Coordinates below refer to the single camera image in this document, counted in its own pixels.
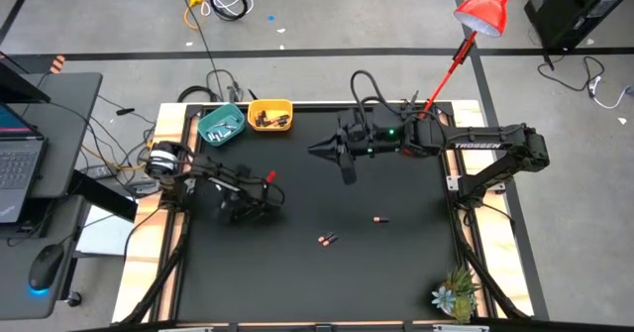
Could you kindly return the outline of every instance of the black table surface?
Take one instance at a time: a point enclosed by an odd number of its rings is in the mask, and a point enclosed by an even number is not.
[[[50,200],[39,200],[40,209],[47,209]],[[57,270],[53,285],[45,293],[35,293],[29,287],[29,270],[31,264],[43,247],[57,244],[77,227],[79,219],[85,215],[88,205],[81,196],[54,201],[51,212],[51,224],[43,238],[12,240],[18,244],[10,248],[5,242],[0,244],[0,264],[2,278],[0,291],[4,297],[0,308],[0,320],[46,318],[53,312],[65,275],[68,271],[72,248],[76,242],[67,239],[63,242],[64,256]]]
[[[39,84],[40,90],[51,98],[51,102],[90,118],[103,79],[101,73],[55,74],[44,79],[42,76],[26,74],[24,78],[34,85]],[[22,114],[27,104],[12,104],[11,107]],[[41,178],[34,181],[29,197],[64,196],[86,132],[86,123],[77,115],[46,103],[29,105],[24,119],[49,139],[39,167]]]
[[[287,133],[247,128],[201,151],[252,174],[277,173],[281,219],[237,227],[212,218],[218,192],[197,183],[177,320],[301,322],[430,320],[431,290],[458,264],[438,158],[357,159],[358,181],[307,154],[331,136],[336,112],[295,111]],[[373,216],[390,218],[375,224]],[[328,248],[317,238],[339,241]]]

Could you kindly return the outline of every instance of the potted succulent plant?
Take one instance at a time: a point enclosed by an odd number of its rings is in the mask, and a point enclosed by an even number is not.
[[[447,279],[437,291],[432,291],[432,303],[459,323],[469,323],[476,310],[476,291],[479,284],[474,283],[474,274],[466,267],[458,267],[447,274]]]

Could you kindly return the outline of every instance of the yellow cable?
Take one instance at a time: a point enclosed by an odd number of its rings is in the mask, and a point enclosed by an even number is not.
[[[191,29],[191,30],[198,30],[198,26],[195,25],[191,25],[189,23],[189,17],[187,16],[187,13],[191,13],[191,16],[195,16],[194,13],[192,12],[191,9],[194,8],[194,6],[196,5],[200,5],[203,2],[205,2],[205,0],[189,0],[189,6],[185,9],[185,13],[182,16],[183,21],[185,22],[185,24],[187,24],[187,26]],[[200,26],[202,26],[203,21],[205,20],[205,18],[203,17],[198,24],[200,24]]]
[[[93,152],[92,150],[86,148],[85,146],[81,146],[85,151],[88,152],[88,154],[92,155],[93,157],[99,159],[99,160],[103,160],[106,164],[118,169],[118,170],[137,170],[137,169],[141,169],[143,167],[146,166],[145,163],[139,165],[139,166],[135,166],[135,167],[129,167],[129,166],[119,166],[118,164],[115,164],[113,162],[109,162],[106,159],[103,159],[101,156],[99,156],[97,153]]]

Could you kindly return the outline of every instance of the laptop screen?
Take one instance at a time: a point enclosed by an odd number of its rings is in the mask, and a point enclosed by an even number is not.
[[[31,129],[20,118],[4,105],[0,105],[0,135],[28,134]]]

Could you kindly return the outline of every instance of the red object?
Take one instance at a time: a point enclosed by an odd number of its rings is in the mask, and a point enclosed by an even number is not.
[[[467,42],[465,43],[465,45],[463,46],[461,51],[458,53],[458,55],[456,55],[456,59],[454,59],[454,63],[452,63],[452,66],[447,71],[447,74],[445,74],[445,77],[443,78],[443,81],[440,83],[438,88],[436,88],[436,91],[434,92],[434,95],[432,95],[432,98],[427,101],[427,104],[425,105],[425,109],[424,109],[425,111],[430,111],[431,110],[432,105],[434,104],[434,101],[436,100],[436,97],[438,96],[438,94],[440,94],[440,91],[443,90],[443,87],[445,87],[445,84],[447,84],[447,81],[449,80],[449,77],[452,76],[452,74],[454,73],[454,70],[456,70],[456,67],[458,67],[458,64],[463,62],[463,58],[465,57],[465,55],[469,51],[469,48],[474,43],[474,39],[476,38],[476,35],[477,35],[476,31],[473,31],[469,35],[469,38],[467,39]],[[420,118],[425,118],[425,113],[421,113],[419,115],[419,117]]]
[[[500,37],[506,26],[508,0],[466,0],[454,12],[458,21],[472,30]]]
[[[271,183],[273,182],[273,180],[275,179],[275,175],[277,173],[275,173],[274,170],[272,170],[271,172],[268,173],[268,176],[266,177],[266,182]]]

